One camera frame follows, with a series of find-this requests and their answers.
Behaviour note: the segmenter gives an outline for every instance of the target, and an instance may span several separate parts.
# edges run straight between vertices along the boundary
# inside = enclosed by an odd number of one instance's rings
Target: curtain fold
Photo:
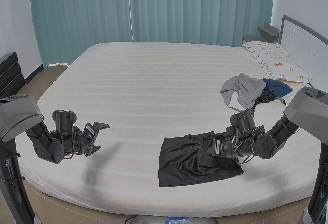
[[[90,46],[131,41],[129,0],[31,0],[43,66],[72,63]]]
[[[131,0],[134,41],[241,46],[270,23],[273,0]]]

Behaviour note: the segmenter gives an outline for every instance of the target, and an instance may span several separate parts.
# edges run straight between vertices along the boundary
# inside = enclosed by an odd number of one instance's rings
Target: white headboard
[[[308,73],[310,84],[328,93],[328,39],[284,15],[279,43]]]

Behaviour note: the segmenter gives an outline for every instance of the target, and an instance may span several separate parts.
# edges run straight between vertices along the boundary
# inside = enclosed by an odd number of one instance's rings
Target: black pole
[[[313,194],[308,205],[308,212],[314,224],[325,223],[324,210],[328,201],[328,146],[321,143],[319,169]]]
[[[35,214],[23,185],[18,156],[14,138],[0,141],[0,189],[16,224],[33,224]]]

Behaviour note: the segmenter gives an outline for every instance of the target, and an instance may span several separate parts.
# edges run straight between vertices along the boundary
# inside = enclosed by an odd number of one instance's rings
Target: black garment
[[[255,104],[252,107],[253,113],[255,112],[256,105],[260,103],[269,103],[270,101],[273,101],[276,99],[276,96],[271,92],[270,88],[268,86],[263,89],[262,94],[255,99]]]
[[[212,131],[200,135],[164,138],[159,155],[159,186],[187,186],[244,173],[240,165],[231,158],[207,154],[213,139],[224,137],[225,133],[215,134]]]

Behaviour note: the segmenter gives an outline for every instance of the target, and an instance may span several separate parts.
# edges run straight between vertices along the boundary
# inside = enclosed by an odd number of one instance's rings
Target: mattress
[[[50,86],[38,105],[49,130],[52,112],[72,110],[83,129],[108,123],[90,157],[60,164],[39,159],[23,133],[16,138],[22,175],[40,191],[83,207],[118,214],[213,217],[268,210],[312,195],[320,141],[300,130],[273,158],[258,157],[226,180],[160,188],[164,137],[224,132],[234,111],[220,88],[234,75],[267,75],[241,47],[175,43],[102,43],[90,47]],[[266,130],[285,106],[260,104]]]

